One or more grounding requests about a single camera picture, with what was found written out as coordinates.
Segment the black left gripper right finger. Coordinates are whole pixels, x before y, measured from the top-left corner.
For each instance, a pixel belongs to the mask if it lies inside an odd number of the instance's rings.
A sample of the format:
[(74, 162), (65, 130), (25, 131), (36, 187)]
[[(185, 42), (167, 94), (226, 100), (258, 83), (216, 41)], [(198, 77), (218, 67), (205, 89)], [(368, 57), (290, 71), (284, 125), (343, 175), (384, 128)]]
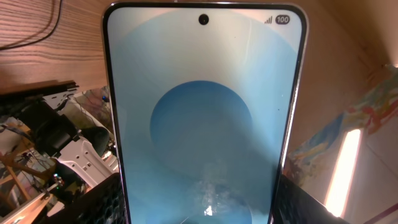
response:
[(275, 224), (348, 224), (284, 175), (279, 180), (272, 218)]

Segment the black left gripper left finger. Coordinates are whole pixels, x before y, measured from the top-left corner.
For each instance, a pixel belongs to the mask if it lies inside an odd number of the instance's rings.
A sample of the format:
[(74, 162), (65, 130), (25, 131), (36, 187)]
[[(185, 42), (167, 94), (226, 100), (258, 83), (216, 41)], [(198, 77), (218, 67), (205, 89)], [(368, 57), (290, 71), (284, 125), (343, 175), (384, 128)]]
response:
[(120, 174), (106, 180), (67, 205), (43, 224), (126, 224), (126, 206)]

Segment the blue Galaxy smartphone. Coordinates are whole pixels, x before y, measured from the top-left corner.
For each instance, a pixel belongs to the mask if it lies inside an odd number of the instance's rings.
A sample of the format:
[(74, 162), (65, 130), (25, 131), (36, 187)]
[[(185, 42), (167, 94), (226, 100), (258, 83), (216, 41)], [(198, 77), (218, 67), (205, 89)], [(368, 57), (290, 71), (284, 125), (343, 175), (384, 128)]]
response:
[(129, 223), (270, 223), (304, 11), (116, 2), (102, 31)]

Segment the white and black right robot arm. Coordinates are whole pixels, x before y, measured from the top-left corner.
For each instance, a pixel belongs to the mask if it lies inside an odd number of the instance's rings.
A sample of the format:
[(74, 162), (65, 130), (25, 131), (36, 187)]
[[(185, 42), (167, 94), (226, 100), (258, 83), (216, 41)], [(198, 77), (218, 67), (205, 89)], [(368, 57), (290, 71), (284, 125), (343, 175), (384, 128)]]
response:
[(112, 163), (103, 160), (94, 146), (95, 139), (110, 140), (109, 131), (95, 127), (101, 136), (94, 133), (87, 136), (58, 111), (59, 103), (51, 107), (42, 96), (27, 96), (25, 93), (14, 93), (1, 96), (1, 118), (15, 118), (30, 129), (26, 134), (17, 128), (5, 126), (5, 129), (22, 135), (32, 143), (40, 154), (46, 154), (57, 161), (56, 168), (64, 167), (74, 173), (91, 188), (118, 172), (116, 159)]

